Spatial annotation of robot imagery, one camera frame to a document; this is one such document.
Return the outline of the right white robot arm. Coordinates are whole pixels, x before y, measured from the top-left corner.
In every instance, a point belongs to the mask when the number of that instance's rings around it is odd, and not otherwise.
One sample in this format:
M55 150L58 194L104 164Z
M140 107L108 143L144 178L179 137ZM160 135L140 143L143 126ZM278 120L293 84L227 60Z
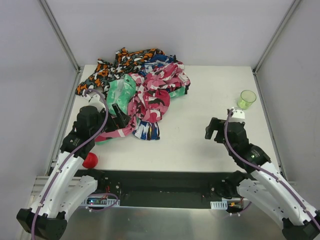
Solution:
M320 235L320 212L284 179L270 157L249 142L243 122L213 117L205 138L223 144L245 172L235 171L215 187L225 199L241 196L256 205L280 227L287 240L314 240Z

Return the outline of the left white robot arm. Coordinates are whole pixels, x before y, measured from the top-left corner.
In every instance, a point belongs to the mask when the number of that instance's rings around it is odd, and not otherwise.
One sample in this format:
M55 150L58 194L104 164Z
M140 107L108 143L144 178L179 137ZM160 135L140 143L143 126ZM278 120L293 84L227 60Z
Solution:
M71 215L89 196L110 196L107 209L120 203L119 195L109 192L106 177L99 170L89 170L69 189L74 175L95 146L95 138L129 122L130 117L117 104L112 107L115 117L104 107L87 105L80 108L42 191L29 208L21 208L17 213L16 219L31 239L59 240Z

